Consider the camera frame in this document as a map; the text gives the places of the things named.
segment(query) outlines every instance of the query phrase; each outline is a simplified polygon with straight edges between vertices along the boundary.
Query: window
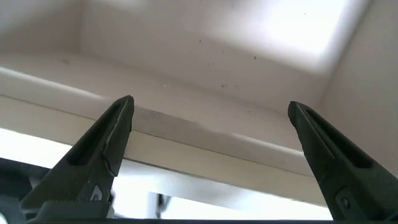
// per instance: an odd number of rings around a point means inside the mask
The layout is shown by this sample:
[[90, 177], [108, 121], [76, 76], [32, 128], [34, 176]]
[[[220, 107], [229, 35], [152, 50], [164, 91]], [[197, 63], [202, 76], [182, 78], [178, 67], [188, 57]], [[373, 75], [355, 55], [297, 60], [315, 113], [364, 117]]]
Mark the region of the window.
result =
[[[0, 139], [4, 146], [9, 147], [9, 149], [4, 150], [3, 148], [0, 151], [0, 157], [48, 168], [52, 168], [71, 148], [71, 146], [66, 144], [61, 144], [26, 134], [20, 134], [6, 129], [0, 129]], [[146, 175], [135, 173], [129, 175], [121, 174], [121, 177], [116, 178], [113, 185], [113, 190], [116, 194], [114, 201], [115, 214], [117, 214], [119, 217], [126, 218], [153, 218], [150, 213], [153, 214], [154, 211], [154, 196], [156, 193], [148, 192], [148, 189], [145, 185], [139, 185], [137, 183], [145, 181], [148, 182], [148, 179], [150, 179], [150, 181], [156, 181], [156, 178], [157, 176], [151, 173]], [[192, 177], [191, 180], [202, 181], [202, 184], [203, 182], [210, 181], [196, 177]], [[212, 191], [212, 185], [203, 185], [210, 188], [207, 189], [207, 191]], [[239, 200], [248, 197], [258, 198], [258, 205], [255, 206], [264, 208], [264, 212], [244, 212], [173, 197], [166, 211], [162, 214], [162, 218], [202, 220], [332, 219], [329, 210], [325, 207], [311, 205], [304, 202], [297, 202], [291, 199], [254, 192], [251, 190], [240, 191], [239, 194], [236, 194], [236, 198], [230, 198], [230, 200], [233, 200], [234, 203], [239, 203]]]

